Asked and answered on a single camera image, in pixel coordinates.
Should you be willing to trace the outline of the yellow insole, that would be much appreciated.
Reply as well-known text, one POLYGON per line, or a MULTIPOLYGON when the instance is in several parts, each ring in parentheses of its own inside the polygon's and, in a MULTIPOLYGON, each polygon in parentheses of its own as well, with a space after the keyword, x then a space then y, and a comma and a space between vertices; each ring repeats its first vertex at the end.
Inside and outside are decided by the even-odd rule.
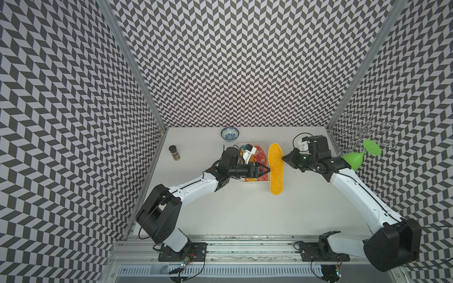
POLYGON ((283 151, 279 144, 273 143, 268 151, 268 163, 270 167, 270 192, 280 195, 283 191, 284 161, 283 151))
POLYGON ((255 177, 255 162, 253 160, 250 160, 248 164, 250 172, 248 173, 248 177, 243 179, 243 182, 256 182, 257 178, 255 177))

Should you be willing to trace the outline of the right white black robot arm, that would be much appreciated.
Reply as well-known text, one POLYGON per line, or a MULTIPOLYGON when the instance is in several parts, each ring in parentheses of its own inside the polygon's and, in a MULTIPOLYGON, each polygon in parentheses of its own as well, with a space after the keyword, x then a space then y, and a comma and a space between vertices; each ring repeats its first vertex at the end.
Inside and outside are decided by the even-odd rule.
POLYGON ((302 139, 281 159, 301 172, 312 171, 342 192, 365 220, 370 236, 325 232, 317 242, 317 258, 334 261, 346 257, 368 260, 386 272, 419 259, 422 231, 416 220, 404 218, 385 204, 356 174, 347 155, 333 157, 324 136, 302 139))

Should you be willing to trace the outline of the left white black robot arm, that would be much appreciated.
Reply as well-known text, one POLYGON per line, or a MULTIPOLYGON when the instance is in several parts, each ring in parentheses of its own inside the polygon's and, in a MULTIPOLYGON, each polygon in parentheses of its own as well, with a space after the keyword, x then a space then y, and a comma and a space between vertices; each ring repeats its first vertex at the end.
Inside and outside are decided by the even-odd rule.
POLYGON ((186 251, 190 240, 176 227, 180 210, 205 195, 219 191, 230 179, 258 179, 269 174, 271 169, 268 166, 246 159, 255 151, 250 144, 243 150, 228 147, 200 177, 177 186, 155 186, 136 215, 140 230, 145 231, 156 244, 164 244, 174 252, 186 251))

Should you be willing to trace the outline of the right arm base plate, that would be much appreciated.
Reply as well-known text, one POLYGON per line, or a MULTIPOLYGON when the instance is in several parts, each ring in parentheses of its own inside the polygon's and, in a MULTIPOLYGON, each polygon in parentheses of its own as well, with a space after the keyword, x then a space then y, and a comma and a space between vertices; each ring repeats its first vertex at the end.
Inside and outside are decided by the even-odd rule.
POLYGON ((339 231, 330 231, 319 236, 317 242, 298 241, 294 243, 294 247, 300 253, 303 262, 324 261, 324 262, 349 262, 350 256, 334 252, 329 243, 328 238, 339 231))

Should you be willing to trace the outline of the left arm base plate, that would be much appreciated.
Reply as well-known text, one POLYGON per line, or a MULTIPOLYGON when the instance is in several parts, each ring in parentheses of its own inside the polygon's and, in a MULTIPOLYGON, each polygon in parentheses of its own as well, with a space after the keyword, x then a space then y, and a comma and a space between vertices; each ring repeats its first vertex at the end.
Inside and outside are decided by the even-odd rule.
POLYGON ((190 262, 204 262, 206 258, 208 244, 206 242, 189 242, 179 252, 175 252, 169 246, 164 245, 160 248, 159 262, 182 262, 185 258, 190 258, 190 262))

